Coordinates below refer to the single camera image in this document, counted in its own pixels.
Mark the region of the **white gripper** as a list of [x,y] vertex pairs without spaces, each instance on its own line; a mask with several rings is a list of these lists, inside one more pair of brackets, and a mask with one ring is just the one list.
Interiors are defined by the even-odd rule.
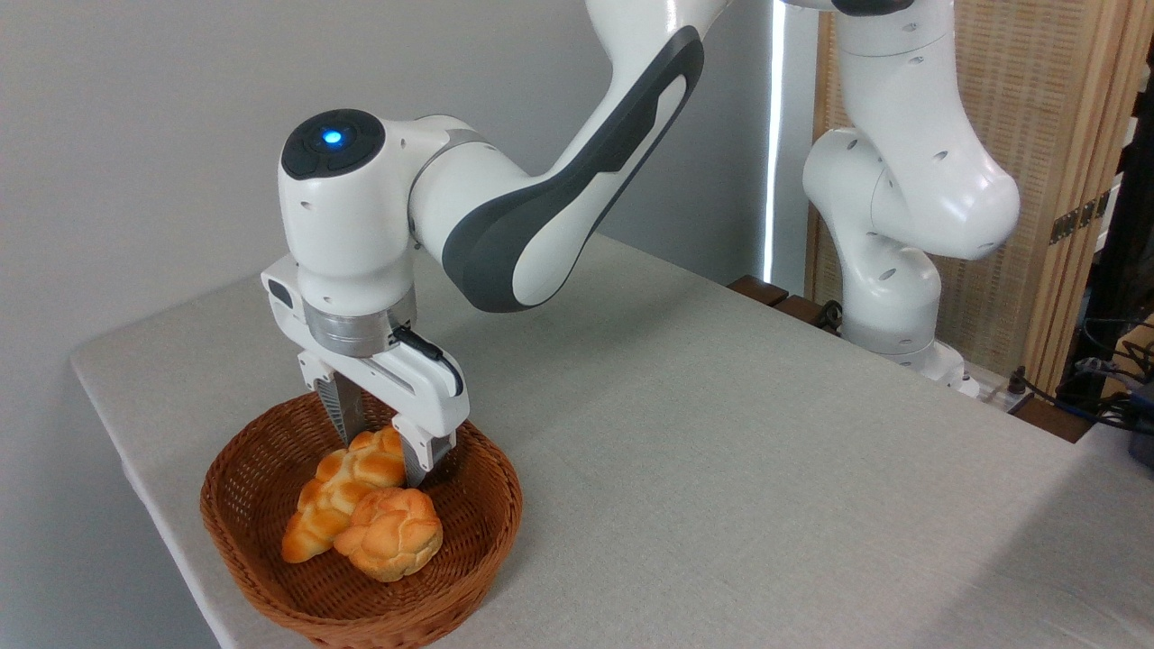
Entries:
[[362,388],[392,406],[392,426],[399,432],[409,488],[419,488],[433,469],[454,450],[456,431],[469,415],[467,390],[457,391],[456,379],[441,361],[412,346],[355,358],[323,348],[306,324],[306,301],[298,288],[298,266],[291,255],[262,273],[276,324],[301,348],[298,355],[304,381],[319,395],[343,446],[366,430]]

